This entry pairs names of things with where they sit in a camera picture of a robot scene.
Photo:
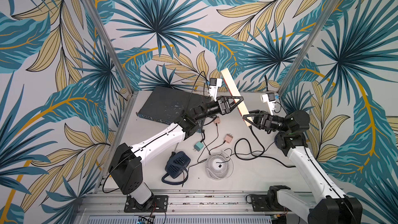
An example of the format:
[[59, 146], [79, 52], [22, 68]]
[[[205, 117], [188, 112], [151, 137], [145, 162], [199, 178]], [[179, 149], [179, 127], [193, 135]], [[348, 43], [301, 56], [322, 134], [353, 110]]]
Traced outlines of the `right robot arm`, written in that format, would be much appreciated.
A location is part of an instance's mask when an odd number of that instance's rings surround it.
[[243, 116], [252, 127], [276, 132], [274, 142], [304, 178], [312, 199], [299, 196], [284, 185], [271, 186], [267, 205], [273, 210], [287, 209], [308, 224], [359, 224], [363, 207], [355, 197], [347, 196], [328, 176], [305, 143], [310, 116], [295, 111], [286, 117], [252, 111]]

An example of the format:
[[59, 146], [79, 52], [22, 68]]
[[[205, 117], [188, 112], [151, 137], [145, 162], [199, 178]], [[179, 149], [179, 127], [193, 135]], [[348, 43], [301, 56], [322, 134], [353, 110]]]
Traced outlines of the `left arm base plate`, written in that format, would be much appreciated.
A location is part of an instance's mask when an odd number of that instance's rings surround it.
[[169, 196], [154, 195], [145, 203], [139, 204], [131, 195], [127, 195], [125, 213], [165, 213], [168, 209]]

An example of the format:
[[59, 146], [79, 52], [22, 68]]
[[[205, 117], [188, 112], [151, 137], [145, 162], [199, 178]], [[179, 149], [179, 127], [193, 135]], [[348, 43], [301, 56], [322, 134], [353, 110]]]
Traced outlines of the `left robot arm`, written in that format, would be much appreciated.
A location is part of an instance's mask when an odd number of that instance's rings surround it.
[[152, 191], [143, 182], [143, 166], [167, 148], [191, 137], [200, 127], [200, 121], [232, 112], [244, 101], [242, 96], [219, 96], [215, 101], [202, 103], [178, 118], [162, 132], [128, 146], [119, 145], [108, 172], [124, 195], [130, 195], [138, 204], [150, 202]]

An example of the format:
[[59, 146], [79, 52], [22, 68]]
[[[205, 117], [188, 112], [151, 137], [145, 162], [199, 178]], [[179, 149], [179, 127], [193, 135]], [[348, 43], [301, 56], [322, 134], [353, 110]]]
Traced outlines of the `beige power strip red sockets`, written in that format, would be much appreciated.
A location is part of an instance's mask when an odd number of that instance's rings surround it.
[[[222, 74], [223, 80], [224, 80], [224, 82], [225, 82], [225, 84], [226, 84], [226, 86], [227, 86], [227, 88], [228, 88], [228, 90], [230, 92], [230, 95], [231, 96], [241, 96], [239, 91], [238, 91], [238, 89], [237, 89], [237, 86], [236, 86], [236, 84], [234, 82], [234, 79], [232, 78], [232, 75], [231, 75], [229, 69], [228, 68], [223, 69], [221, 71], [221, 74]], [[241, 103], [238, 104], [237, 107], [238, 107], [239, 112], [240, 112], [242, 117], [244, 115], [248, 115], [249, 114], [248, 108], [247, 108], [247, 106], [246, 106], [246, 104], [244, 103], [243, 100], [241, 101]]]

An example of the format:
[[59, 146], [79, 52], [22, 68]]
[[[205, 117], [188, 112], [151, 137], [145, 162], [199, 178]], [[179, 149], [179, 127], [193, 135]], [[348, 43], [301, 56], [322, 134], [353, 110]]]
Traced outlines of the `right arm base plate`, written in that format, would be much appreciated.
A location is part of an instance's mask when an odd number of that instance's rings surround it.
[[290, 212], [288, 208], [272, 203], [267, 195], [249, 194], [245, 196], [245, 201], [254, 212]]

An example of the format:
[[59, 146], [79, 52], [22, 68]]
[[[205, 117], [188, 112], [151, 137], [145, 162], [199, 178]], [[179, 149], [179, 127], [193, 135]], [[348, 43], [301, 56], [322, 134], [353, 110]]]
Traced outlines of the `teal USB charger plug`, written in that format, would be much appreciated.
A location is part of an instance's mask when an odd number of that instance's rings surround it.
[[203, 142], [197, 142], [197, 143], [194, 145], [194, 149], [195, 149], [196, 151], [201, 151], [203, 148], [204, 148]]

